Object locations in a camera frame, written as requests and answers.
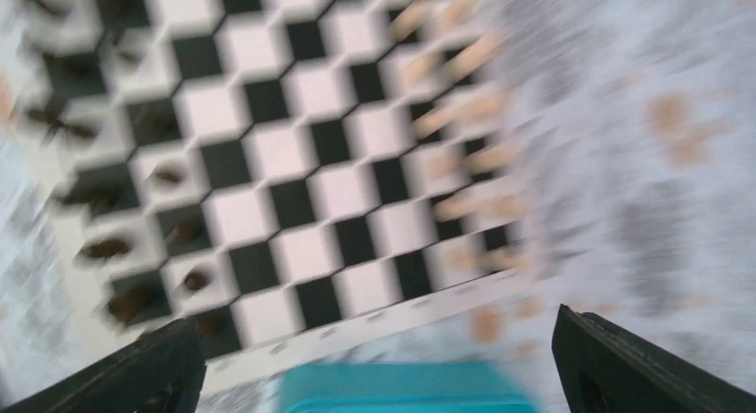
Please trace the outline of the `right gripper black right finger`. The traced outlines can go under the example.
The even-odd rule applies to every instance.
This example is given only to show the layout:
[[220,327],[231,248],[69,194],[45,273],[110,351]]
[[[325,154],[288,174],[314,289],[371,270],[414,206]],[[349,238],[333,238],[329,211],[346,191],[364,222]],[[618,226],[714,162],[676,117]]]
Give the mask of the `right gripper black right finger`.
[[551,342],[572,412],[753,412],[755,397],[593,313],[566,305]]

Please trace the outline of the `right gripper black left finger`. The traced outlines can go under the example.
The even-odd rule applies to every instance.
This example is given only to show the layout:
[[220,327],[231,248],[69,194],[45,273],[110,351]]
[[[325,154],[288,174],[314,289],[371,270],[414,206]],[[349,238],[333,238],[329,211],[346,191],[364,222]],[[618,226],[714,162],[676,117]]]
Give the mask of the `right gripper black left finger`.
[[196,320],[180,318],[3,412],[194,412],[207,370]]

